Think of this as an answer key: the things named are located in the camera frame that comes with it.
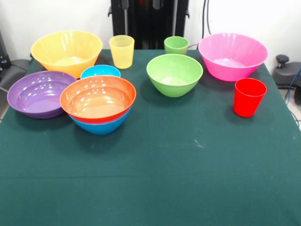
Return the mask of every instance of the purple bowl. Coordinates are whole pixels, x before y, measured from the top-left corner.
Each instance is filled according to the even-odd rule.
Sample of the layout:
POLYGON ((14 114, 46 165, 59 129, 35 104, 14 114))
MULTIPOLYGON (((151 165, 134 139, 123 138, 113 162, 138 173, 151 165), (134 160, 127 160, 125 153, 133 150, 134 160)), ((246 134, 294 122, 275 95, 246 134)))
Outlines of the purple bowl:
POLYGON ((18 80, 8 91, 8 103, 16 111, 36 119, 54 118, 63 109, 62 91, 76 79, 63 72, 43 71, 18 80))

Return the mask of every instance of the yellow bowl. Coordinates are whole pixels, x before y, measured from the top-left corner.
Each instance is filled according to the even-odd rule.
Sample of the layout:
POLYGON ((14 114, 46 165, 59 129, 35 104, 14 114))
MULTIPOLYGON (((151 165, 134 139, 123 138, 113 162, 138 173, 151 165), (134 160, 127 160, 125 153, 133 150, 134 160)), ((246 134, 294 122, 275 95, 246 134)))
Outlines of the yellow bowl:
POLYGON ((93 66, 103 48, 96 35, 85 31, 48 34, 32 45, 32 56, 49 71, 59 71, 80 78, 93 66))

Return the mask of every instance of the red cup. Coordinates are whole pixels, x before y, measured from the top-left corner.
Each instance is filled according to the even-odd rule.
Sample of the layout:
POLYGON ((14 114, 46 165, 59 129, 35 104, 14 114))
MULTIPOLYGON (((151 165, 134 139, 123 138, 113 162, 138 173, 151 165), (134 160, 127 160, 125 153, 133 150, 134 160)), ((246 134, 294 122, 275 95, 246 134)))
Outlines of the red cup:
POLYGON ((238 80, 235 83, 234 112, 241 117, 252 117, 266 93, 266 85, 257 79, 238 80))

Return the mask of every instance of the orange bowl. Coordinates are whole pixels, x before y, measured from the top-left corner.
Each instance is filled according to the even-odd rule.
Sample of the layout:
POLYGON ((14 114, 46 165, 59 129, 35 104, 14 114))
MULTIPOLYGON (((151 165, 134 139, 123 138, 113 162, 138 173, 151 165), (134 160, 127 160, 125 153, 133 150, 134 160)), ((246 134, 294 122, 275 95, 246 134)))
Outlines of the orange bowl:
POLYGON ((123 116, 136 98, 135 87, 120 77, 98 75, 78 80, 61 94, 64 111, 84 123, 100 124, 123 116))
POLYGON ((49 71, 59 71, 79 78, 93 66, 103 48, 96 35, 85 31, 48 34, 32 46, 32 56, 49 71))

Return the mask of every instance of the white wall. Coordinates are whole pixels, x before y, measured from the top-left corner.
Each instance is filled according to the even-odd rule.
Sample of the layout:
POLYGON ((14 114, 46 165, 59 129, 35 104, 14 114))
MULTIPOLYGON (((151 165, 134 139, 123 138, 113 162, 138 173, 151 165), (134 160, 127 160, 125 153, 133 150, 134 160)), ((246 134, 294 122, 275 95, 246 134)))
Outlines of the white wall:
POLYGON ((29 58, 36 39, 60 30, 93 32, 109 48, 110 5, 110 0, 0 0, 0 30, 9 57, 29 58))
MULTIPOLYGON (((265 63, 271 72, 278 54, 301 61, 300 9, 301 0, 210 0, 210 30, 241 33, 259 40, 269 50, 265 63)), ((190 0, 184 36, 191 44, 202 36, 202 10, 203 0, 190 0)))
MULTIPOLYGON (((36 39, 65 29, 93 32, 109 48, 110 4, 110 0, 0 0, 0 30, 10 58, 28 58, 36 39)), ((202 7, 203 0, 190 0, 184 36, 191 44, 201 38, 202 7)), ((300 9, 301 0, 210 0, 210 28, 212 33, 237 32, 261 41, 269 50, 266 64, 271 71, 279 53, 301 61, 300 9)))

